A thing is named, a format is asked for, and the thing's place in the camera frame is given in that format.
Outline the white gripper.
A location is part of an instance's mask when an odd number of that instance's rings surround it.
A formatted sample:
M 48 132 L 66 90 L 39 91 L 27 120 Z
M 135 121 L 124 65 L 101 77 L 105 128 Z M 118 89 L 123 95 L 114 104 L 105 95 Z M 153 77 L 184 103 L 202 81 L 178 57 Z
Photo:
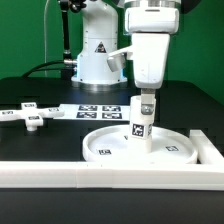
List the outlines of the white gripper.
M 179 10 L 170 7 L 130 7 L 125 11 L 125 30 L 131 35 L 135 85 L 141 90 L 141 113 L 155 111 L 155 90 L 162 85 L 170 35 L 179 28 Z

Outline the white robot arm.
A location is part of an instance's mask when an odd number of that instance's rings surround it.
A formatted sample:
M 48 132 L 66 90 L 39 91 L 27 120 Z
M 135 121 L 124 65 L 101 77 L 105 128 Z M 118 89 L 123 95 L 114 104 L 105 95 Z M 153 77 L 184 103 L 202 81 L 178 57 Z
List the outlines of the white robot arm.
M 163 82 L 170 36 L 179 28 L 182 13 L 200 0 L 113 0 L 124 9 L 124 33 L 131 45 L 118 48 L 118 15 L 102 0 L 87 0 L 83 10 L 83 49 L 77 56 L 75 86 L 106 91 L 127 79 L 122 70 L 133 62 L 135 85 L 141 89 L 140 112 L 154 112 L 155 91 Z

